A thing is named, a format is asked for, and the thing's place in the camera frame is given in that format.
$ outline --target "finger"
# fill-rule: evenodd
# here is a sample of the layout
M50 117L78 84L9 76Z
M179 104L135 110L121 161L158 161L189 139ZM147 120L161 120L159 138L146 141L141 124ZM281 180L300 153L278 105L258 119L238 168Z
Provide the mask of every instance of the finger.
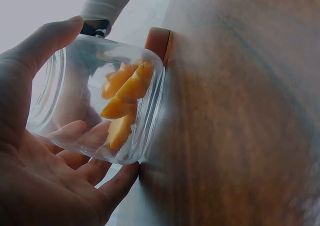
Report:
M56 145L54 145L53 143L51 142L46 142L44 141L43 144L47 147L47 149L53 153L54 155L56 155L57 153L63 151L64 149L62 147L58 147Z
M107 140L109 126L109 121L103 121L97 124L91 130L85 132L77 140L77 144L90 151L98 150Z
M77 148L82 148L88 151L96 151L107 139L109 124L110 123L108 121L99 123L90 131L80 136L73 145ZM69 150L64 150L58 153L57 156L64 159L65 163L74 170L86 164L90 159L88 156Z
M81 137L86 127L87 125L84 121L77 120L50 133L48 138L61 143L74 143Z
M57 153L56 156L62 158L65 161L65 164L74 170L78 169L90 160L89 156L67 149Z
M76 171L93 186L97 185L106 176L112 163L93 159L82 165Z
M77 37L83 23L80 16L47 23L18 46L3 53L0 58L23 63L34 77L52 54L69 45Z
M139 174L139 163L124 165L120 171L99 190L103 191L109 206L114 210L130 191Z

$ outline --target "jar neck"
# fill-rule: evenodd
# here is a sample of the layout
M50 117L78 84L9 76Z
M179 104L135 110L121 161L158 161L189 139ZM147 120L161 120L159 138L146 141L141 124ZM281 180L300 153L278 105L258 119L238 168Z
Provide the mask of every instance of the jar neck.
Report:
M66 49L54 53L32 81L31 103L26 129L40 132L52 118L63 87Z

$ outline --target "wood grain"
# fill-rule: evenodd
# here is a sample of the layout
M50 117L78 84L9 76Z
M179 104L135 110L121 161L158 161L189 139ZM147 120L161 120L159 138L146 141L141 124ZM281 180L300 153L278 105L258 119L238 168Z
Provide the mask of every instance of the wood grain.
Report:
M156 134L118 225L320 225L320 0L171 0L164 27Z

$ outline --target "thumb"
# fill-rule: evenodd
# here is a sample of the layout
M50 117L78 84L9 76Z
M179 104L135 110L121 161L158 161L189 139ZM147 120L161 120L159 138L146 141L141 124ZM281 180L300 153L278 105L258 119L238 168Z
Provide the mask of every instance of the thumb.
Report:
M44 24L16 47L3 53L0 59L19 61L34 77L56 51L66 47L77 37L83 24L81 16Z

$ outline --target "hand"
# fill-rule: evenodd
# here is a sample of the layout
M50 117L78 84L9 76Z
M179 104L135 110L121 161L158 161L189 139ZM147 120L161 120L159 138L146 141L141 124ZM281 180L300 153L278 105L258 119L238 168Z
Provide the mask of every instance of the hand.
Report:
M138 176L138 163L123 166L96 189L110 163L59 152L25 128L33 77L55 51L75 39L82 25L81 17L46 24L0 55L1 225L104 225ZM75 128L61 128L55 137L74 130L75 140L86 140L90 131L83 133L85 127L79 121Z

